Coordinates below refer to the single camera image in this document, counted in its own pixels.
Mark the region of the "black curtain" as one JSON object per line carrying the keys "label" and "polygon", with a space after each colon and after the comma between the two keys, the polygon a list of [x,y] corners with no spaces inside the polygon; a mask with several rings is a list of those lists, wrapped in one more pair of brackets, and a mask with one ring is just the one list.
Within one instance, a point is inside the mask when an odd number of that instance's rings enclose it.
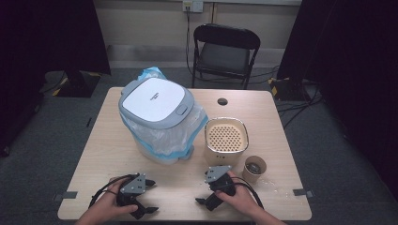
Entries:
{"label": "black curtain", "polygon": [[398,199],[398,0],[301,0],[277,77],[320,84]]}
{"label": "black curtain", "polygon": [[0,94],[37,92],[59,70],[110,72],[94,0],[0,0]]}

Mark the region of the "person's right hand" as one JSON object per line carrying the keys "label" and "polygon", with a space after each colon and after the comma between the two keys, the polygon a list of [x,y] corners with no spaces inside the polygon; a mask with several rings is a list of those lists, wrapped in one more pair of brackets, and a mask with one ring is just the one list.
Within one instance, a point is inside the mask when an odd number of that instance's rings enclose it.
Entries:
{"label": "person's right hand", "polygon": [[236,194],[234,196],[230,196],[220,190],[217,190],[215,191],[216,196],[224,202],[232,205],[243,215],[252,217],[256,211],[261,210],[261,207],[254,200],[249,190],[239,183],[236,175],[233,172],[229,171],[227,174],[235,183],[234,188],[236,190]]}

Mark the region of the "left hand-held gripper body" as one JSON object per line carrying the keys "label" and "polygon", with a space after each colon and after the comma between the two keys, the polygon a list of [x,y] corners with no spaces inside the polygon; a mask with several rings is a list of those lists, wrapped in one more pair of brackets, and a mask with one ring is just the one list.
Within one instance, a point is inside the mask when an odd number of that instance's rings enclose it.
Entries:
{"label": "left hand-held gripper body", "polygon": [[132,178],[128,178],[120,186],[116,197],[116,202],[120,206],[140,205],[137,197],[145,193],[145,175],[136,173]]}

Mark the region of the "grey tape strip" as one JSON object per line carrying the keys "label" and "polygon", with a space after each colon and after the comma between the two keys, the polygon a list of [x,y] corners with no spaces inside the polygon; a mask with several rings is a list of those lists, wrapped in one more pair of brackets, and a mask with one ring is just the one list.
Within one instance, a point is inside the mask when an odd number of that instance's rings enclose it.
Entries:
{"label": "grey tape strip", "polygon": [[311,190],[306,190],[304,188],[293,189],[295,196],[306,196],[307,198],[312,198],[314,193]]}
{"label": "grey tape strip", "polygon": [[53,197],[55,202],[62,202],[64,199],[75,199],[77,191],[65,191],[62,193],[56,193]]}

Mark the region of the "beige strainer container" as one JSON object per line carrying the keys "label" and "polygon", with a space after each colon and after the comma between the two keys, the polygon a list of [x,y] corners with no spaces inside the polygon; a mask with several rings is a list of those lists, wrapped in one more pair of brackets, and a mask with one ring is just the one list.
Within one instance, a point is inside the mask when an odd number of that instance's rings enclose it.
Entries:
{"label": "beige strainer container", "polygon": [[205,126],[205,142],[204,157],[209,166],[234,166],[248,148],[249,137],[241,120],[217,117]]}

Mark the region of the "person's left hand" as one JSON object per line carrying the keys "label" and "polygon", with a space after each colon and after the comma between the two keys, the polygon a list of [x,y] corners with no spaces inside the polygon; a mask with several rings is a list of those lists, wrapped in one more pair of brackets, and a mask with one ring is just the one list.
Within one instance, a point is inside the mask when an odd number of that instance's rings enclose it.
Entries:
{"label": "person's left hand", "polygon": [[118,181],[112,178],[112,184],[106,188],[105,193],[87,211],[117,214],[117,216],[122,216],[136,211],[138,206],[135,204],[118,206],[116,203],[117,192],[124,181],[125,178]]}

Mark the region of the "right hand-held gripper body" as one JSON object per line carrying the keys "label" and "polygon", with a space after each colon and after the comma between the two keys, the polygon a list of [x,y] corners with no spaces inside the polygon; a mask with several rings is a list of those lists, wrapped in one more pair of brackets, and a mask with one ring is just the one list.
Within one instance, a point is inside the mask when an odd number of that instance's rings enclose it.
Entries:
{"label": "right hand-held gripper body", "polygon": [[230,166],[212,166],[209,167],[208,175],[205,175],[205,182],[209,184],[209,188],[213,191],[222,191],[229,196],[236,194],[235,185],[228,174]]}

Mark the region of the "brown paper cup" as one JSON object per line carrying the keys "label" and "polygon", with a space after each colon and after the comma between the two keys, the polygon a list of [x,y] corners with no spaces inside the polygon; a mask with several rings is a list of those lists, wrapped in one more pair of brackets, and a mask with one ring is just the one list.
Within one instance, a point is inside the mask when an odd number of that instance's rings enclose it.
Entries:
{"label": "brown paper cup", "polygon": [[[246,165],[248,163],[255,163],[261,168],[261,173],[260,174],[253,174],[249,172],[246,168]],[[245,162],[244,162],[244,167],[243,167],[243,172],[242,176],[243,178],[250,182],[250,183],[255,183],[267,170],[267,163],[259,156],[250,156],[247,157]]]}

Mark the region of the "white wall socket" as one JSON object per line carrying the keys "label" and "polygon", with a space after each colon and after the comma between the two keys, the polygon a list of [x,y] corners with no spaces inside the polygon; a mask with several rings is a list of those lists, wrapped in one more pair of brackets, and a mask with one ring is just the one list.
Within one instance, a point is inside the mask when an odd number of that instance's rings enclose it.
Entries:
{"label": "white wall socket", "polygon": [[184,0],[182,9],[186,12],[202,13],[204,11],[204,2],[197,0]]}

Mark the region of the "black folding chair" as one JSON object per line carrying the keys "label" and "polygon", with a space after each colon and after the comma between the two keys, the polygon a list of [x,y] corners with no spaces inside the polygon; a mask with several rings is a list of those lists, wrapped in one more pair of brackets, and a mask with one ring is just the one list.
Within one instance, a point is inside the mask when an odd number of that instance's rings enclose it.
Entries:
{"label": "black folding chair", "polygon": [[242,80],[246,89],[261,40],[253,31],[216,23],[199,25],[193,32],[194,56],[191,86],[196,73]]}

